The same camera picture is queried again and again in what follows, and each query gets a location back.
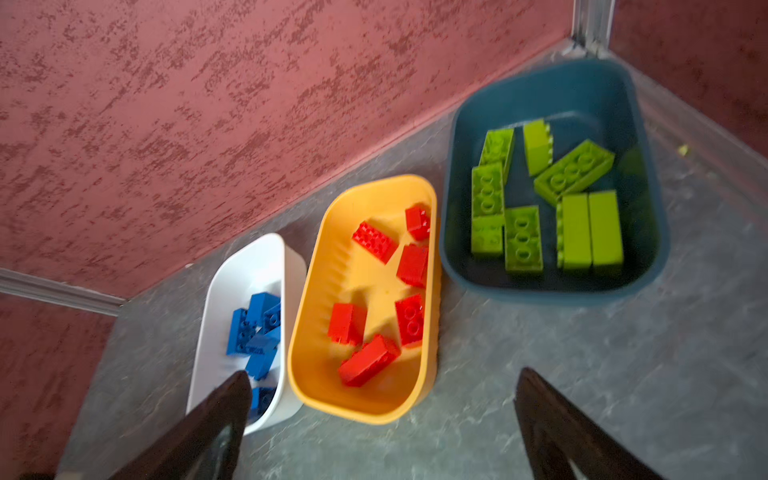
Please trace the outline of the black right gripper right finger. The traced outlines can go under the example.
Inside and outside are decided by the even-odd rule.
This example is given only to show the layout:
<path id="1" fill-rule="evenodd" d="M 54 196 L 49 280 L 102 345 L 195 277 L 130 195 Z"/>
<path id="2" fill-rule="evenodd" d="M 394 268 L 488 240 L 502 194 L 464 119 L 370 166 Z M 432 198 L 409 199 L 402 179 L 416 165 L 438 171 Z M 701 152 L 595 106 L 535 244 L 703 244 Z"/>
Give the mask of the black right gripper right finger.
<path id="1" fill-rule="evenodd" d="M 535 479 L 661 479 L 530 367 L 514 404 Z"/>

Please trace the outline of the green lego brick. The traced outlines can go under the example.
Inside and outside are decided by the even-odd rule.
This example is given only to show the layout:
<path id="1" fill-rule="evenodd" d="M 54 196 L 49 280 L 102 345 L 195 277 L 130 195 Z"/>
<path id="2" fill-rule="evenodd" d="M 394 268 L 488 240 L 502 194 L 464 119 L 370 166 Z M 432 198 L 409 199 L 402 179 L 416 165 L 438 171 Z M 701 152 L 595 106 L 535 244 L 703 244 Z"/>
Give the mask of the green lego brick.
<path id="1" fill-rule="evenodd" d="M 515 146 L 515 131 L 513 128 L 489 130 L 486 133 L 480 165 L 499 163 L 502 166 L 502 180 L 507 183 Z"/>
<path id="2" fill-rule="evenodd" d="M 563 271 L 588 270 L 593 263 L 587 194 L 561 198 L 556 206 L 557 265 Z"/>
<path id="3" fill-rule="evenodd" d="M 523 126 L 525 156 L 528 173 L 535 177 L 546 170 L 553 161 L 554 140 L 550 125 L 543 119 Z"/>
<path id="4" fill-rule="evenodd" d="M 503 255 L 504 182 L 500 163 L 479 165 L 471 173 L 471 253 L 475 258 Z"/>
<path id="5" fill-rule="evenodd" d="M 563 196 L 580 193 L 606 175 L 615 157 L 592 140 L 584 140 L 534 179 L 534 191 L 556 206 Z"/>
<path id="6" fill-rule="evenodd" d="M 507 208 L 504 228 L 505 270 L 513 275 L 543 273 L 539 207 Z"/>
<path id="7" fill-rule="evenodd" d="M 619 208 L 615 190 L 588 195 L 593 269 L 617 275 L 624 261 Z"/>

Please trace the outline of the blue lego brick small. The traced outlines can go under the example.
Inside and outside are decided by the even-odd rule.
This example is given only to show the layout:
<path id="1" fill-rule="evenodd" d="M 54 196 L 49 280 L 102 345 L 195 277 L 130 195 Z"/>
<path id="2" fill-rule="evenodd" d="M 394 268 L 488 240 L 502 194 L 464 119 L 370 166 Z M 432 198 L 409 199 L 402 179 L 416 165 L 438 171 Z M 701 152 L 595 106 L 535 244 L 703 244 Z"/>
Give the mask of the blue lego brick small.
<path id="1" fill-rule="evenodd" d="M 245 349 L 250 355 L 266 355 L 277 349 L 280 340 L 281 329 L 279 327 L 269 331 L 259 331 L 246 343 Z"/>

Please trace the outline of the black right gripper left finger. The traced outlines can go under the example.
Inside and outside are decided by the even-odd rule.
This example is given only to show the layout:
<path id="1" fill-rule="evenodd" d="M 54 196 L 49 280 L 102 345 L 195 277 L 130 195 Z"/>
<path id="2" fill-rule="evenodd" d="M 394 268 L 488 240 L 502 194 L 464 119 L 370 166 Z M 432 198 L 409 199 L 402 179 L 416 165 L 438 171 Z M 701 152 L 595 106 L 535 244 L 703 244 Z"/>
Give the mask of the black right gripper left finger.
<path id="1" fill-rule="evenodd" d="M 251 401 L 247 374 L 232 374 L 182 421 L 112 477 L 231 479 Z"/>

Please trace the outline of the red lego brick large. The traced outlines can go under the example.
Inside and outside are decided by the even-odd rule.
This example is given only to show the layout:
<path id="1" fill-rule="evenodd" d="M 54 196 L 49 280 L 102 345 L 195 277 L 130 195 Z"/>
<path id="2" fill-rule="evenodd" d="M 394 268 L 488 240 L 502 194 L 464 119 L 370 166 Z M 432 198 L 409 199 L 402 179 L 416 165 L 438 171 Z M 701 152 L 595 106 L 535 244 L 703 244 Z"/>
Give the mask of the red lego brick large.
<path id="1" fill-rule="evenodd" d="M 375 334 L 361 350 L 342 362 L 338 369 L 341 382 L 347 387 L 362 387 L 400 355 L 401 350 L 393 339 Z"/>
<path id="2" fill-rule="evenodd" d="M 427 241 L 431 233 L 431 220 L 428 210 L 422 205 L 414 205 L 405 210 L 406 226 L 416 242 Z"/>

